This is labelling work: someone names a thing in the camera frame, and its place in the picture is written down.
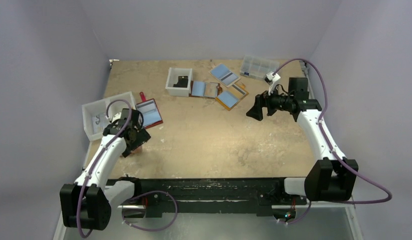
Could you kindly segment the pink card holder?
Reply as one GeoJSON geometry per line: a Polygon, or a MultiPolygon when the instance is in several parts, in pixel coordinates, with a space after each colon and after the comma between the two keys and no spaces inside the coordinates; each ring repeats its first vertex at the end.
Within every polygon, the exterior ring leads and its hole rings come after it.
{"type": "Polygon", "coordinates": [[[143,152],[143,146],[139,146],[135,150],[132,151],[133,154],[140,154],[142,152],[143,152]]]}

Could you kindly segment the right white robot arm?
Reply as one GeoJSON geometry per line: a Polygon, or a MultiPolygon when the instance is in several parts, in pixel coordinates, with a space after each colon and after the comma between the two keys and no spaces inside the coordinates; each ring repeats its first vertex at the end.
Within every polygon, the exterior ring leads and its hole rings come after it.
{"type": "Polygon", "coordinates": [[[348,159],[339,150],[331,134],[326,133],[322,108],[316,99],[309,98],[308,80],[305,77],[291,77],[286,93],[278,92],[280,77],[269,74],[265,78],[271,83],[268,90],[256,95],[253,107],[246,113],[250,118],[263,120],[263,109],[272,116],[284,111],[293,116],[303,129],[309,141],[316,162],[308,175],[287,177],[284,184],[275,189],[274,196],[282,204],[294,195],[306,197],[310,201],[342,202],[350,199],[358,170],[354,159],[348,159]]]}

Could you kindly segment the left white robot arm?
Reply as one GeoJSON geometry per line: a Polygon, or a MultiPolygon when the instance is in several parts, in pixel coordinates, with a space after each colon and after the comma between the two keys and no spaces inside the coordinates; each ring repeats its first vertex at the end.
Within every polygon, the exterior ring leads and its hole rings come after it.
{"type": "Polygon", "coordinates": [[[127,157],[151,138],[143,123],[141,112],[124,108],[120,117],[105,128],[88,167],[74,183],[64,184],[60,190],[64,226],[104,230],[118,204],[126,200],[135,205],[142,200],[143,191],[136,187],[133,177],[120,179],[110,189],[106,189],[106,183],[118,158],[127,157]]]}

